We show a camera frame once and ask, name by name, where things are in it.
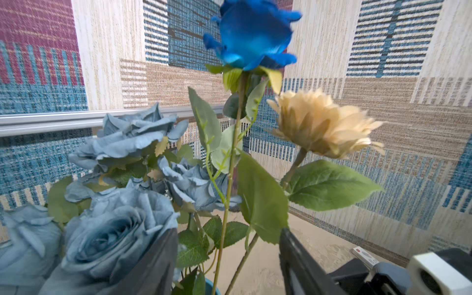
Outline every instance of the bright blue flower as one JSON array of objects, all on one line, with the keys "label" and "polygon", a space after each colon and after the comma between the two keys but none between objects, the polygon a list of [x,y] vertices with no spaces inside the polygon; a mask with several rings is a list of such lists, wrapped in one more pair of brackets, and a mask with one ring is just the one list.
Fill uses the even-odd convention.
[{"label": "bright blue flower", "polygon": [[272,0],[225,0],[220,8],[222,43],[203,36],[206,49],[214,49],[224,64],[250,71],[258,66],[278,69],[296,63],[296,56],[283,53],[292,38],[290,23],[302,15],[279,10]]},{"label": "bright blue flower", "polygon": [[89,209],[66,227],[66,255],[40,295],[109,294],[139,262],[150,244],[177,228],[169,198],[131,178],[126,188],[92,196]]},{"label": "bright blue flower", "polygon": [[[183,202],[188,202],[193,204],[197,211],[212,212],[214,209],[225,209],[206,169],[199,165],[191,166],[185,159],[182,159],[180,164],[169,165],[165,157],[158,160],[158,166],[164,174],[172,198],[179,206],[182,206]],[[220,191],[226,194],[228,176],[221,174],[215,182]],[[242,201],[240,196],[231,197],[229,206],[235,207]]]},{"label": "bright blue flower", "polygon": [[[142,149],[153,141],[161,141],[164,136],[175,143],[188,127],[188,120],[179,122],[175,127],[177,116],[164,118],[158,104],[149,110],[135,115],[116,118],[108,114],[103,120],[103,129],[98,138],[89,140],[75,152],[69,154],[69,161],[85,169],[93,169],[98,161],[104,158],[137,157]],[[108,167],[101,164],[106,172]]]},{"label": "bright blue flower", "polygon": [[3,217],[10,240],[0,244],[0,294],[36,295],[60,262],[61,231],[41,206],[29,204]]}]

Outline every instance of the small white box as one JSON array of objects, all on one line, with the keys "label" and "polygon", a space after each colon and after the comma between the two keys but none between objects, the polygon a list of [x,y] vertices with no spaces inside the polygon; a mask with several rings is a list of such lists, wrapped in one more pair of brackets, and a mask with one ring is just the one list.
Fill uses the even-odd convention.
[{"label": "small white box", "polygon": [[376,265],[379,261],[375,259],[369,252],[364,250],[362,247],[355,247],[353,249],[354,255],[359,258],[364,264],[369,268],[372,269],[374,265]]}]

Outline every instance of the patterned fabric backdrop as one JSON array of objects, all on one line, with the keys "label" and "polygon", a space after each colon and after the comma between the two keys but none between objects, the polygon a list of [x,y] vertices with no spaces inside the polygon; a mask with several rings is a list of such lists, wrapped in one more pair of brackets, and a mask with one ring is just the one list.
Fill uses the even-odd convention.
[{"label": "patterned fabric backdrop", "polygon": [[[191,86],[224,103],[217,63],[201,41],[222,0],[0,1],[0,114],[188,105]],[[472,1],[277,0],[303,12],[288,52],[284,91],[322,87],[336,103],[389,123],[372,134],[386,156],[342,161],[383,185],[355,206],[291,212],[405,265],[413,254],[472,245]],[[270,91],[265,99],[273,98]],[[280,179],[297,149],[269,133],[263,100],[245,145]],[[222,128],[228,119],[222,118]],[[204,157],[191,124],[185,141]],[[51,183],[83,174],[66,153],[90,129],[0,140],[0,204],[44,204]],[[305,162],[318,159],[310,155]]]}]

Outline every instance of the cream chrysanthemum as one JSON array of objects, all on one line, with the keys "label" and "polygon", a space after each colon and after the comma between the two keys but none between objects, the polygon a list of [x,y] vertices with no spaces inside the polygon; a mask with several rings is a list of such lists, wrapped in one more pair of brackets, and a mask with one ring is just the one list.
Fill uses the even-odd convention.
[{"label": "cream chrysanthemum", "polygon": [[369,134],[383,122],[367,117],[355,106],[340,107],[321,88],[315,92],[285,92],[267,103],[278,113],[273,134],[318,155],[345,158],[350,152],[371,147],[384,154],[383,144]]}]

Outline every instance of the beige surface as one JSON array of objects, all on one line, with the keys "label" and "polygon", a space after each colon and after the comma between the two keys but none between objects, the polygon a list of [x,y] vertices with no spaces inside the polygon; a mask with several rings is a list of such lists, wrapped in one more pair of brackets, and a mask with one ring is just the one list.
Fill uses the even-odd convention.
[{"label": "beige surface", "polygon": [[[240,213],[231,213],[228,221],[244,222]],[[351,249],[355,247],[342,238],[335,236],[321,228],[314,226],[296,216],[289,214],[290,230],[313,258],[327,272],[332,272],[355,256]],[[224,294],[233,277],[233,274],[244,255],[244,240],[225,248],[222,259],[218,288]],[[278,245],[268,244],[259,240],[254,247],[243,271],[233,288],[233,295],[284,295],[284,281],[279,265]],[[214,254],[205,263],[205,270],[211,264]],[[379,261],[386,261],[376,255]],[[214,278],[216,266],[206,275],[210,280]]]}]

